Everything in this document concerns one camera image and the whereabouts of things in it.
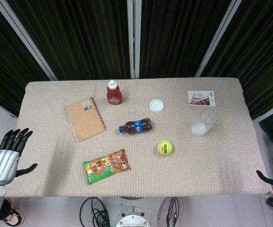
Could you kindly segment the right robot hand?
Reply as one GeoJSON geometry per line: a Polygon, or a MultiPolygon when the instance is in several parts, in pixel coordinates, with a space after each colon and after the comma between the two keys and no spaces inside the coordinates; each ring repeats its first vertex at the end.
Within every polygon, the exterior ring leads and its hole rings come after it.
{"type": "Polygon", "coordinates": [[[265,183],[267,183],[267,184],[273,186],[273,179],[270,179],[270,178],[264,176],[264,174],[263,174],[261,171],[259,171],[259,170],[256,170],[256,173],[257,173],[258,177],[259,177],[263,182],[265,182],[265,183]]]}

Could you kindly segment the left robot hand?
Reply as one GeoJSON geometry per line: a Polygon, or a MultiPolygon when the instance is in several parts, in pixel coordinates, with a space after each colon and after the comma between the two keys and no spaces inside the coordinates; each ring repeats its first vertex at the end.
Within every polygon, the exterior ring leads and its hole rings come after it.
{"type": "Polygon", "coordinates": [[[0,185],[7,185],[15,177],[28,174],[38,166],[34,163],[25,169],[17,168],[26,142],[32,134],[31,130],[25,128],[10,130],[4,135],[0,144],[0,185]]]}

